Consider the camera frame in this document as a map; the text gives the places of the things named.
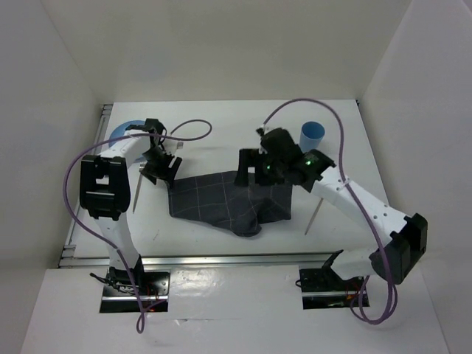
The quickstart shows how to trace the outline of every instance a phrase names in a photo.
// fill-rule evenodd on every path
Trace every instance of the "wall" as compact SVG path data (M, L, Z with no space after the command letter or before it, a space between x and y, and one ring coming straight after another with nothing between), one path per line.
M42 0L105 101L360 97L410 0Z
M0 48L0 351L11 354L57 265L70 224L63 173L100 107L39 0L0 1Z
M452 354L472 345L471 65L464 3L413 0L361 103L390 201L428 219L422 269Z

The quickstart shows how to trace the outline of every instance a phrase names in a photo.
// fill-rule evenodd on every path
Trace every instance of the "white table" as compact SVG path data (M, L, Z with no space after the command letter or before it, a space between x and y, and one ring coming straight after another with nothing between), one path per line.
M426 285L416 268L399 287L393 317L378 327L349 309L303 310L295 265L174 270L169 312L100 314L101 269L46 272L22 354L447 354ZM384 305L386 285L368 285L370 315Z
M283 102L115 103L105 137L109 137L116 126L129 120L158 118L171 130L188 119L207 119L214 127L212 134L198 142L186 142L184 148L178 150L183 162L177 178L236 170L239 149L259 146L255 129ZM344 166L347 174L386 202L381 177L355 100L325 102L338 111L344 123ZM269 125L288 129L298 142L301 125L308 120L316 120L325 126L326 136L319 149L337 162L339 129L334 117L325 108L313 103L294 103L279 112ZM207 126L195 123L178 130L175 136L197 136L206 129ZM139 175L138 167L138 164L134 164L129 169L132 198ZM309 234L304 235L318 200L301 187L294 188L292 220L262 225L261 233L247 239L204 223L171 218L163 182L154 186L144 179L136 213L132 214L128 210L128 221L135 246L143 256L291 254L335 251L375 244L370 232L359 228L328 203L324 203ZM85 224L98 231L95 222L86 212L81 210L79 216ZM79 227L74 228L72 244L77 246L75 257L108 256L103 243Z

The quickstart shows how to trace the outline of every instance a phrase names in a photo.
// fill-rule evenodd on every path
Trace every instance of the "checkered cloth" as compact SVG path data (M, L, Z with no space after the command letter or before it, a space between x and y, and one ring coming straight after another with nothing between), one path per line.
M170 215L242 237L257 235L263 223L291 219L291 185L259 186L249 174L249 186L236 187L235 177L236 171L229 171L175 180L169 190Z

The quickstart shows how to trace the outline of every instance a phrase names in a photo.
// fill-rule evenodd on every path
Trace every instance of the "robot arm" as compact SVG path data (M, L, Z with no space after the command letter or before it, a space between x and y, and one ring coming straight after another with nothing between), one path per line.
M125 135L161 134L163 130L164 126L157 119L147 119L144 125L128 127ZM138 284L144 268L131 239L126 211L131 202L128 168L141 155L147 160L143 176L154 184L157 179L162 179L171 187L181 159L174 160L174 156L167 153L155 137L134 136L118 141L99 155L84 156L80 166L80 205L95 219L103 237L122 252ZM107 247L110 257L108 281L112 284L129 283L125 265L116 249L110 245Z
M400 284L426 251L427 221L418 214L409 217L370 194L350 178L342 181L333 160L317 150L302 153L289 132L278 128L261 135L261 149L240 150L236 185L247 185L248 167L255 167L256 183L273 185L288 181L324 198L359 226L369 229L350 192L349 184L374 223L386 252L394 283ZM341 279L378 274L386 279L378 249L341 250L325 263Z

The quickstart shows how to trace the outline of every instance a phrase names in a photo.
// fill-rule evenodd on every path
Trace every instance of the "blue plate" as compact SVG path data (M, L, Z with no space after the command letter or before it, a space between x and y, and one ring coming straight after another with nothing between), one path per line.
M125 135L126 128L129 127L130 125L144 125L144 123L145 123L144 120L130 120L129 122L125 122L121 125L118 125L115 128L115 130L111 132L110 139ZM111 148L115 143L116 142L109 142L108 147ZM143 156L136 159L135 162L142 162L142 161L145 161L145 158Z

